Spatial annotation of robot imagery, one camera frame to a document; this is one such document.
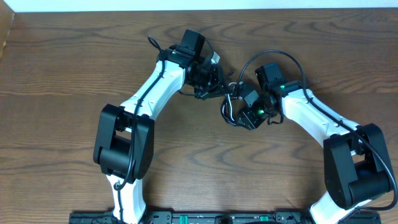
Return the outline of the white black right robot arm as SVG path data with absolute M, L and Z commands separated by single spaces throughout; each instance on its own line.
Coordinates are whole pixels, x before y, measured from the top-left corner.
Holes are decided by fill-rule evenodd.
M 280 115 L 297 123 L 323 149 L 326 192 L 308 211 L 302 223 L 342 223 L 369 202 L 388 193 L 397 204 L 397 182 L 381 129 L 375 124 L 360 125 L 322 103 L 306 87 L 305 80 L 288 82 L 277 63 L 255 71 L 262 93 L 238 82 L 234 93 L 245 101 L 239 122 L 256 129 L 263 121 Z

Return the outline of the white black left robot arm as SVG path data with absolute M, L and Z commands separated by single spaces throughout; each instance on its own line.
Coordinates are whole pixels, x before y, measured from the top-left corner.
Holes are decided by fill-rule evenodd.
M 93 160 L 113 191 L 112 223 L 139 223 L 145 214 L 142 179 L 154 155 L 155 121 L 169 99 L 184 85 L 201 100 L 229 92 L 218 54 L 201 56 L 207 40 L 199 32 L 187 29 L 181 43 L 167 49 L 153 36 L 148 40 L 159 51 L 154 71 L 128 100 L 107 104 L 99 116 Z

